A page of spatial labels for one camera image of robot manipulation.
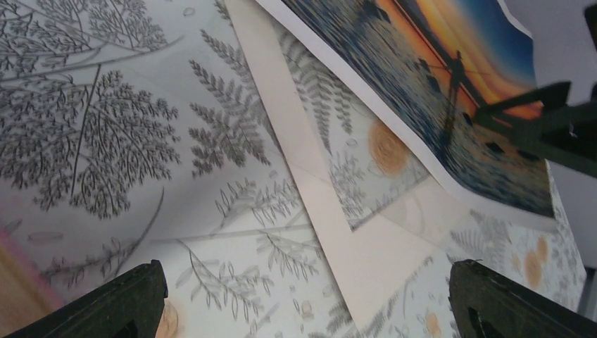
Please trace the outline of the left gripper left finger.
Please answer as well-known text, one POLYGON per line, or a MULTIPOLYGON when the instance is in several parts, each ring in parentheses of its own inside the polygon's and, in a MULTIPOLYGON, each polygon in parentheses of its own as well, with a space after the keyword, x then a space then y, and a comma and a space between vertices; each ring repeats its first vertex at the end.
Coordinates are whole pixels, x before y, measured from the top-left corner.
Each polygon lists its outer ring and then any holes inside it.
POLYGON ((167 297, 161 262, 152 260, 8 337, 155 337, 167 297))

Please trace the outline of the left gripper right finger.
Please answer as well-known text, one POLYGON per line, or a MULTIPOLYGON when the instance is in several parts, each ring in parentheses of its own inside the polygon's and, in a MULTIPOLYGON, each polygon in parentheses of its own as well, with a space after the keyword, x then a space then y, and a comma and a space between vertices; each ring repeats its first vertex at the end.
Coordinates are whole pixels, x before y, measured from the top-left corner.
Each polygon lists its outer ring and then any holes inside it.
POLYGON ((461 337, 596 336, 596 322, 475 260, 453 263, 448 286, 461 337))

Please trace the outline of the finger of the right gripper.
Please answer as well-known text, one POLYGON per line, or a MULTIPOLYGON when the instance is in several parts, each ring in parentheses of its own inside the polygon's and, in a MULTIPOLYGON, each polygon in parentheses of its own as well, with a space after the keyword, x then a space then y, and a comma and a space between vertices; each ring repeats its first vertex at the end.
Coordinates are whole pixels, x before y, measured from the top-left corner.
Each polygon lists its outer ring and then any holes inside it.
POLYGON ((514 123, 533 120, 567 105, 572 83, 559 81, 477 109, 476 123, 514 123))

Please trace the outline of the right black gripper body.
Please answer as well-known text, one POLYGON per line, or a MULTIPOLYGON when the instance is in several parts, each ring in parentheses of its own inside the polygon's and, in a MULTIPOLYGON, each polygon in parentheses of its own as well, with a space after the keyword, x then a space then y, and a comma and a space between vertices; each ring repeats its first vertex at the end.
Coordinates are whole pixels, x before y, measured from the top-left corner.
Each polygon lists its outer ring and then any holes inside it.
POLYGON ((596 177, 596 103, 567 106, 515 124, 510 142, 523 151, 596 177))

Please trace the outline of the sunset photo print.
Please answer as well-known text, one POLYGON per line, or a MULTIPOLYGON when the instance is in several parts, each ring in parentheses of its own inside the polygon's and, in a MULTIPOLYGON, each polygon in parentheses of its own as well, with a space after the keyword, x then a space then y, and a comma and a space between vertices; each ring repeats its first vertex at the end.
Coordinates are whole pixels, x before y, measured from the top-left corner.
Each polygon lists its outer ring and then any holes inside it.
POLYGON ((375 1, 262 1, 466 206, 533 230, 554 231, 544 162, 521 159, 473 127, 474 103, 450 104, 428 49, 405 15, 375 1))

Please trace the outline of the pink photo frame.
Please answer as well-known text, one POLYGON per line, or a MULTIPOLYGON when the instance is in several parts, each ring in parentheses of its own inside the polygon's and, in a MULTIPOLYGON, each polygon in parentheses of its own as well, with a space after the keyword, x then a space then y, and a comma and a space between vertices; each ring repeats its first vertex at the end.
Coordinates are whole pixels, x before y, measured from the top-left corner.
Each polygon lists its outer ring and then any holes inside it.
POLYGON ((20 246, 1 228, 1 336, 58 310, 63 298, 40 277, 20 246))

